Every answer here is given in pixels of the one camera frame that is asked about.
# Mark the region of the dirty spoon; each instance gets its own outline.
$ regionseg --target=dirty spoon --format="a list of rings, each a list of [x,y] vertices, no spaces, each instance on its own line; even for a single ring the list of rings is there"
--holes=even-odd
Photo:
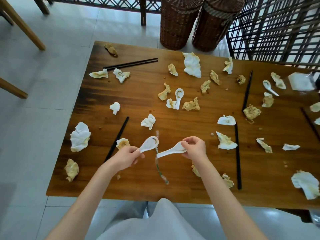
[[[275,96],[279,96],[274,90],[271,89],[271,84],[270,81],[268,80],[263,80],[263,86],[265,89],[267,89],[269,92],[272,92]]]
[[[173,148],[166,150],[164,152],[160,152],[157,154],[157,158],[160,157],[164,157],[167,156],[169,154],[173,154],[173,153],[184,153],[186,152],[187,149],[185,149],[182,145],[181,145],[181,141],[179,141]]]
[[[155,149],[159,144],[159,139],[156,136],[150,136],[144,141],[142,146],[138,149],[141,153]]]
[[[184,95],[184,91],[182,88],[178,88],[176,90],[176,99],[177,99],[177,103],[176,103],[176,109],[179,109],[180,107],[180,101],[181,101],[181,98],[183,97]]]

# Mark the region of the person's right arm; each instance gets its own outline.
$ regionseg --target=person's right arm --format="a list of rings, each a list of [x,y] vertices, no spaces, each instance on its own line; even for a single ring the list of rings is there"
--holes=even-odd
[[[187,152],[182,155],[192,160],[201,175],[227,239],[268,240],[209,161],[206,154],[206,143],[198,137],[191,136],[183,139],[181,144],[187,149]]]

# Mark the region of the person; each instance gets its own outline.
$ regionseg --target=person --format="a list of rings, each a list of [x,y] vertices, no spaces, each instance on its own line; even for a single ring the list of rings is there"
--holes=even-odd
[[[187,150],[182,155],[192,160],[201,175],[226,238],[228,240],[267,240],[209,161],[205,142],[191,136],[183,139],[181,144]],[[140,153],[137,147],[125,146],[102,164],[46,240],[83,240],[111,178],[118,171],[136,164],[138,157],[144,158],[144,154]],[[162,198],[156,203],[151,216],[142,219],[147,205],[147,202],[130,202],[129,205],[124,203],[98,240],[204,240],[169,200]]]

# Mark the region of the brown woven basket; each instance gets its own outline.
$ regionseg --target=brown woven basket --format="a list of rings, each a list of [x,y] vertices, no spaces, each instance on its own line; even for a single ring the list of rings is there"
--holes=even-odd
[[[204,0],[200,9],[192,44],[198,50],[214,50],[228,32],[245,0]]]
[[[184,47],[203,0],[161,0],[160,42],[171,50]]]

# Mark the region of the person's left arm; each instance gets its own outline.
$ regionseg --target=person's left arm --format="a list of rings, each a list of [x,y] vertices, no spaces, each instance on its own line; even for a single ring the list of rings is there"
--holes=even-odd
[[[139,156],[144,158],[144,154],[140,153],[137,147],[125,146],[102,164],[77,200],[45,240],[85,239],[91,220],[111,178],[118,171],[136,164],[136,158]]]

